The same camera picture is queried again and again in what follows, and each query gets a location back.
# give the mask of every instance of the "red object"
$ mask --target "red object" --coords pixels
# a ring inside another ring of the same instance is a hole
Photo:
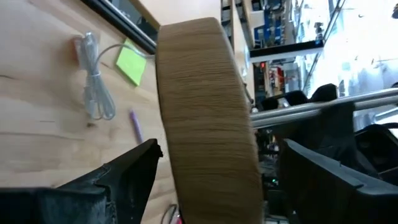
[[[282,69],[280,67],[277,67],[276,69],[277,69],[279,84],[284,85],[285,84],[284,72],[282,71]]]
[[[74,61],[76,61],[77,63],[79,63],[79,59],[78,59],[78,56],[77,56],[75,41],[78,40],[78,39],[81,39],[81,37],[80,36],[75,36],[74,38],[72,38],[70,40],[71,48],[73,49],[72,50],[72,59]]]

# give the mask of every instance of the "cable connector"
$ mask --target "cable connector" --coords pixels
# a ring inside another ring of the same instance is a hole
[[[111,120],[116,115],[116,108],[98,68],[101,56],[114,47],[126,47],[144,58],[154,58],[154,55],[145,55],[126,44],[114,44],[98,54],[98,43],[91,32],[86,33],[82,38],[76,38],[74,44],[80,68],[87,71],[84,89],[86,111],[92,119]]]

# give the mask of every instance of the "wooden desk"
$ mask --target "wooden desk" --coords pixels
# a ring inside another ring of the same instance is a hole
[[[232,20],[232,40],[233,50],[235,54],[236,65],[238,66],[239,73],[242,72],[242,68],[246,68],[246,59],[244,49],[247,47],[246,40],[244,38],[242,24],[239,19],[238,11],[236,9],[235,0],[229,0],[231,7],[231,20]],[[254,96],[254,74],[253,64],[249,63],[247,68],[246,79],[244,80],[248,85],[247,89],[251,98],[255,99]]]
[[[158,224],[176,197],[154,63],[134,88],[115,69],[119,50],[106,53],[100,69],[116,117],[90,121],[82,100],[86,73],[78,71],[70,40],[92,31],[102,50],[125,37],[79,0],[1,1],[0,27],[0,186],[56,187],[134,148],[134,108],[144,139],[157,138],[165,154],[143,218]]]

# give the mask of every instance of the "wooden disc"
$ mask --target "wooden disc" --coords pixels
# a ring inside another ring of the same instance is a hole
[[[257,146],[220,23],[205,18],[162,26],[156,69],[186,223],[262,223]]]

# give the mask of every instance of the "purple pen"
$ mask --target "purple pen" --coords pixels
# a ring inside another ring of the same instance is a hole
[[[132,124],[134,126],[134,130],[136,132],[136,138],[138,140],[138,144],[141,144],[142,143],[141,129],[139,127],[138,119],[137,119],[137,116],[136,116],[134,110],[130,110],[130,114],[129,115],[130,115],[130,120],[131,120],[131,122],[132,122]]]

